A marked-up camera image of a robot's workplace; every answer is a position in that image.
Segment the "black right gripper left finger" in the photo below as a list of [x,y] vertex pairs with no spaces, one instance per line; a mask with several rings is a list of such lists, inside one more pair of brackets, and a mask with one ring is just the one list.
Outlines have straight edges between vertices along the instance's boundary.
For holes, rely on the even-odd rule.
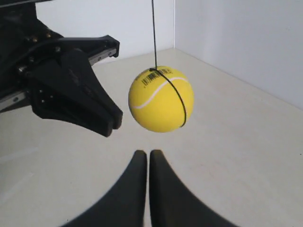
[[147,155],[136,150],[127,168],[92,207],[65,227],[142,227],[147,184]]

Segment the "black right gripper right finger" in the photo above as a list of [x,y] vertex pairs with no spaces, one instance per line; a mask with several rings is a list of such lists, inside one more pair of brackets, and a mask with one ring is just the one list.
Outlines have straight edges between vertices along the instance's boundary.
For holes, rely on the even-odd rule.
[[161,150],[150,153],[149,202],[153,227],[233,227],[178,178]]

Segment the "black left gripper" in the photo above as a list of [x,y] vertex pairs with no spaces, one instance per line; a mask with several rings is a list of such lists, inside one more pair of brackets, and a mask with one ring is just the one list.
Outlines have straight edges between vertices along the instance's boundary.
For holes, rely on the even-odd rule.
[[[72,123],[109,137],[120,128],[123,111],[102,87],[92,65],[118,57],[120,42],[109,35],[64,37],[37,18],[37,3],[0,2],[0,111],[31,103],[42,119]],[[62,68],[45,62],[33,69],[63,53]]]

